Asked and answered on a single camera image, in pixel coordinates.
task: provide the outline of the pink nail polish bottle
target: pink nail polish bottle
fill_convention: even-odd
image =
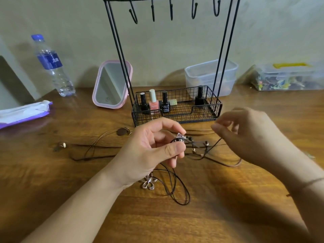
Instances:
[[[150,89],[150,98],[151,101],[148,103],[150,105],[150,110],[158,110],[159,109],[159,102],[156,100],[155,90]]]

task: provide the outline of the wooden table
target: wooden table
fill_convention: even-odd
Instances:
[[[129,101],[119,110],[109,110],[96,107],[91,94],[91,89],[78,89],[77,97],[63,98],[53,91],[44,96],[53,101],[49,116],[0,130],[0,242],[22,240],[110,160],[72,161],[69,153],[81,155],[84,149],[55,152],[58,142],[90,143],[107,130],[133,128]],[[323,167],[323,91],[257,92],[238,85],[220,100],[222,112],[234,106],[266,111],[295,145]],[[184,127],[208,129],[210,124]],[[210,134],[195,140],[214,143],[217,138]],[[122,145],[126,139],[113,134],[104,142]],[[237,160],[225,145],[213,155],[230,163]],[[190,192],[189,205],[180,206],[164,196],[161,184],[154,191],[134,184],[117,198],[95,242],[309,241],[285,187],[261,168],[247,162],[227,168],[185,158],[176,172]]]

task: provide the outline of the hook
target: hook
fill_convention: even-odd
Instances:
[[[195,11],[193,11],[193,4],[194,4],[195,0],[192,0],[192,6],[191,6],[191,18],[194,19],[196,17],[196,11],[197,11],[197,6],[198,3],[195,3]]]
[[[171,3],[171,0],[169,0],[170,3],[170,16],[171,16],[171,20],[173,20],[173,4]]]
[[[217,3],[218,3],[218,10],[217,10],[217,13],[216,13],[216,9],[215,9],[215,0],[213,0],[213,5],[214,5],[214,15],[215,15],[216,17],[219,15],[219,6],[221,5],[221,0],[218,0]]]
[[[133,18],[135,24],[137,24],[138,23],[138,20],[137,20],[137,16],[136,16],[136,13],[135,13],[135,10],[134,10],[134,6],[133,6],[133,3],[132,3],[132,0],[129,0],[129,2],[131,3],[131,7],[132,7],[132,9],[130,9],[129,12],[131,13],[132,18]]]
[[[153,4],[153,0],[152,0],[151,8],[152,8],[152,17],[153,17],[153,22],[155,22],[155,15],[154,15],[154,4]]]

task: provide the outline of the person's left hand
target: person's left hand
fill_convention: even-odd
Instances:
[[[158,118],[135,128],[116,157],[105,167],[118,185],[132,185],[162,161],[176,167],[177,157],[184,157],[186,145],[183,142],[170,143],[175,135],[168,130],[182,135],[186,133],[178,122],[168,118]]]

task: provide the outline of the translucent plastic bin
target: translucent plastic bin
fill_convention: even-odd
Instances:
[[[207,85],[211,89],[213,89],[216,69],[217,69],[218,60],[208,61],[205,63],[201,63],[198,65],[188,66],[185,68],[186,72],[186,87],[195,87],[199,85]],[[219,66],[217,81],[215,84],[214,93],[217,95],[219,89],[219,83],[221,81],[221,75],[223,70],[223,63]],[[224,77],[222,81],[221,91],[219,96],[227,96],[231,93],[233,85],[236,81],[236,71],[238,69],[238,65],[230,60],[227,60]]]
[[[251,82],[260,91],[324,89],[324,63],[257,65]]]

